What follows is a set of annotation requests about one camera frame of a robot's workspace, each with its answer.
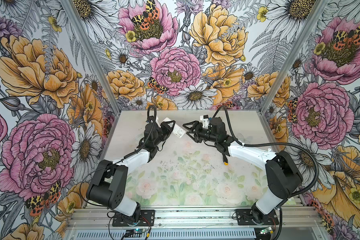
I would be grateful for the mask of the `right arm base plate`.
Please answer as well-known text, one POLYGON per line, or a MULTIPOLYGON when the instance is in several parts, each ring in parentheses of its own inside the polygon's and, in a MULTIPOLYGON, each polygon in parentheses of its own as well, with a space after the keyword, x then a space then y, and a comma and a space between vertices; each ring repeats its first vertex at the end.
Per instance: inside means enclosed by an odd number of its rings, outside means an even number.
POLYGON ((237 221, 239 226, 276 226, 280 223, 275 210, 265 215, 258 210, 236 209, 232 218, 237 221))

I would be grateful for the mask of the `black yellow screwdriver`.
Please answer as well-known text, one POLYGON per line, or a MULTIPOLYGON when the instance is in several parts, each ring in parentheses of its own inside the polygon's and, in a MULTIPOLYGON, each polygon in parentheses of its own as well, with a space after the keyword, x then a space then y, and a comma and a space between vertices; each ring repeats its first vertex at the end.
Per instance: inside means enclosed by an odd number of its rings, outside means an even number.
POLYGON ((223 163, 225 166, 227 166, 229 163, 228 163, 228 158, 227 158, 227 155, 226 154, 222 154, 223 156, 223 163))

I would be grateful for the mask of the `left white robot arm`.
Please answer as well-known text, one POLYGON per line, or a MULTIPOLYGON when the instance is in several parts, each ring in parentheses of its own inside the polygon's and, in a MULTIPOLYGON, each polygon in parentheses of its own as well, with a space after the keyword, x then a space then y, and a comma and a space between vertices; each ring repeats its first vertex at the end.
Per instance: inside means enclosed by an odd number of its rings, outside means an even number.
POLYGON ((155 157, 159 144, 169 138, 175 126, 176 122, 171 120, 163 121, 160 125, 149 120, 136 150, 120 160, 102 160, 99 163, 87 189, 87 200, 105 206, 133 223, 138 222, 141 205, 126 195, 128 174, 155 157))

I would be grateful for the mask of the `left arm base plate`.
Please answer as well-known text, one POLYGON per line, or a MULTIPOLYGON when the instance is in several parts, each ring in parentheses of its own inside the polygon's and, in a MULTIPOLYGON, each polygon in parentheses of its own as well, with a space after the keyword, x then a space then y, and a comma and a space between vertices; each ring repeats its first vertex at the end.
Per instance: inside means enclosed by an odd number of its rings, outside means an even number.
POLYGON ((132 216, 116 212, 112 217, 113 227, 153 227, 155 210, 137 210, 132 216))

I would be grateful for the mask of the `white remote control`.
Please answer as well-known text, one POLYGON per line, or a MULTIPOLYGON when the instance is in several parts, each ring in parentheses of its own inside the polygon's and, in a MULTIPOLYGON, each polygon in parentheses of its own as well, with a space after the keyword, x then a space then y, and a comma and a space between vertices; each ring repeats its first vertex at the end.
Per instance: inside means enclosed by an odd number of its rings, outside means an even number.
MULTIPOLYGON (((165 118, 163 121, 172 121, 172 120, 169 118, 165 118)), ((179 138, 182 138, 186 134, 186 131, 176 123, 176 126, 175 126, 172 134, 174 134, 175 136, 177 136, 179 138)))

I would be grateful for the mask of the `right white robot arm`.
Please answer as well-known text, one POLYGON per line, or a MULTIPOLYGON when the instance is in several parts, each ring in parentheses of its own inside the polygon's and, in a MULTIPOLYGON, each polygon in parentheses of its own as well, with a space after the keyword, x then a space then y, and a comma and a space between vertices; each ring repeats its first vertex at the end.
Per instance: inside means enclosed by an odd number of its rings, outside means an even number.
POLYGON ((303 183, 303 176, 289 153, 262 150, 239 143, 228 134, 221 118, 202 116, 201 120, 183 124, 186 134, 196 143, 211 142, 214 148, 227 157, 243 160, 264 172, 267 188, 252 206, 253 217, 264 217, 280 207, 292 197, 294 191, 303 183))

